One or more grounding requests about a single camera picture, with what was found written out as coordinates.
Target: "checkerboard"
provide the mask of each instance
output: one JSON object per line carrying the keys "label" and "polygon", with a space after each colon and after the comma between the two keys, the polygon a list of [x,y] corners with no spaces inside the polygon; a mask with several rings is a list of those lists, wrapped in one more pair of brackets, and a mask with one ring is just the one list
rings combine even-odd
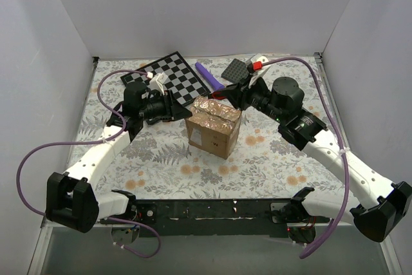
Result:
{"label": "checkerboard", "polygon": [[[152,72],[153,75],[166,73],[165,89],[172,91],[176,100],[183,106],[192,103],[196,97],[206,96],[211,92],[178,52],[151,62],[139,71]],[[149,85],[149,79],[138,73],[128,73],[121,79],[125,85],[133,81]]]}

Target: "red cap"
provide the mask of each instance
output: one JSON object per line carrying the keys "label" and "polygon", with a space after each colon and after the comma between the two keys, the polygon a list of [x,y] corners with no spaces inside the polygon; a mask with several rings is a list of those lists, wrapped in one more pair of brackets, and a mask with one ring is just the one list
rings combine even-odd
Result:
{"label": "red cap", "polygon": [[254,71],[258,71],[262,69],[262,62],[261,61],[257,61],[253,63],[253,70]]}

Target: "crumpled foil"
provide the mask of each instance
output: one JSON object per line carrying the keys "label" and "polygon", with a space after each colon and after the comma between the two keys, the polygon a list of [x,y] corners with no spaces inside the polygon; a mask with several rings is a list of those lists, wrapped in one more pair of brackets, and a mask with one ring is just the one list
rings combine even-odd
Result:
{"label": "crumpled foil", "polygon": [[239,110],[205,97],[197,97],[191,111],[193,114],[189,118],[191,122],[224,135],[230,135],[233,132],[241,115]]}

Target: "table surface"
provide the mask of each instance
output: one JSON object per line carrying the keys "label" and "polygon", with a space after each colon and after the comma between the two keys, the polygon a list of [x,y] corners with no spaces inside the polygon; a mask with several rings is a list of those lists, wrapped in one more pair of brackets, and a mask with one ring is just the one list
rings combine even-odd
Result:
{"label": "table surface", "polygon": [[[318,71],[313,57],[303,58]],[[187,62],[195,71],[194,63],[202,63],[221,83],[230,84],[220,75],[232,60],[187,59]],[[97,85],[103,76],[114,70],[135,70],[149,62],[98,62],[77,140],[96,140],[110,116],[97,100]],[[300,62],[282,62],[267,72],[265,80],[271,87],[274,79],[282,76],[292,77],[299,83],[305,92],[304,107],[329,124],[307,68]],[[120,75],[113,76],[103,85],[102,98],[115,106],[122,100],[123,90]],[[70,164],[80,159],[88,148],[75,146]],[[139,199],[288,198],[305,186],[337,195],[343,195],[344,190],[340,181],[321,164],[285,142],[273,120],[249,108],[242,114],[238,143],[227,160],[190,146],[184,120],[145,124],[132,144],[109,166],[98,183],[97,192],[123,189]]]}
{"label": "table surface", "polygon": [[[317,235],[325,228],[317,226]],[[140,259],[113,246],[110,230],[99,227],[83,234],[53,228],[41,274],[399,274],[389,271],[380,244],[359,237],[353,226],[340,226],[304,260],[299,259],[301,246],[265,235],[162,236],[162,250]],[[155,238],[139,238],[131,246],[151,252],[156,245]]]}

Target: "purple marker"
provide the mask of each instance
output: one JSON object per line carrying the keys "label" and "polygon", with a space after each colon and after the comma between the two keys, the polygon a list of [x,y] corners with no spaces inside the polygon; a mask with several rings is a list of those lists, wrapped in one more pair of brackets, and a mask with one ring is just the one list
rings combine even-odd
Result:
{"label": "purple marker", "polygon": [[196,69],[200,72],[200,74],[206,79],[206,81],[212,86],[213,90],[221,90],[225,88],[224,85],[220,84],[218,80],[214,78],[213,75],[205,67],[203,67],[200,63],[194,64]]}

